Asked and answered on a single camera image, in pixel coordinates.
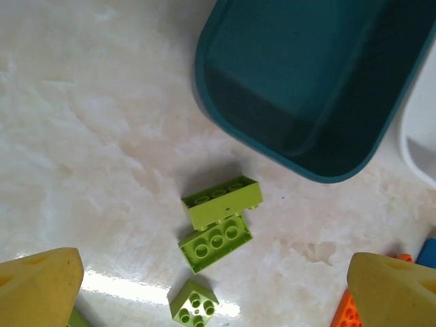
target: dark teal container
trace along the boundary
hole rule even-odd
[[[218,0],[198,42],[216,124],[321,183],[368,163],[436,32],[436,0]]]

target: orange building block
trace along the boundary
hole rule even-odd
[[[414,262],[411,255],[406,253],[400,254],[397,259]],[[363,327],[357,308],[354,305],[353,296],[349,290],[346,290],[342,295],[342,300],[339,303],[330,327]]]

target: toy block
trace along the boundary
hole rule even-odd
[[[400,254],[398,256],[399,260],[406,262],[413,262],[410,254]],[[338,309],[333,317],[330,327],[362,327],[362,322],[360,321],[359,312],[354,304],[353,296],[346,290],[342,296],[339,303]]]
[[[73,308],[67,327],[91,327],[76,308]]]
[[[0,264],[0,326],[66,326],[82,279],[77,249]]]
[[[203,232],[195,232],[178,244],[194,274],[225,257],[252,239],[242,215],[223,223],[214,223]]]
[[[436,270],[372,253],[356,253],[349,290],[366,327],[433,327]]]
[[[245,209],[255,209],[262,201],[259,183],[245,176],[182,199],[195,230],[205,230]]]
[[[189,279],[170,303],[171,316],[186,327],[203,327],[218,305],[211,290]]]
[[[436,269],[436,239],[429,238],[425,241],[416,263]]]

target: lime green lego brick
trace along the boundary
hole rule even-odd
[[[67,327],[91,327],[90,324],[83,318],[83,316],[73,308],[71,315],[68,320]]]
[[[263,201],[259,183],[240,176],[182,199],[195,230],[229,216],[256,208]]]
[[[186,327],[203,327],[218,305],[211,290],[189,279],[170,303],[171,316]]]
[[[244,217],[233,215],[223,223],[214,223],[207,230],[188,236],[178,247],[197,274],[251,239]]]

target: white marble surface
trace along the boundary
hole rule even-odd
[[[371,163],[307,181],[198,110],[190,73],[213,0],[0,0],[0,261],[77,247],[96,326],[176,326],[190,277],[179,198],[241,172],[254,239],[196,277],[209,326],[329,326],[356,251],[416,255],[436,195]]]

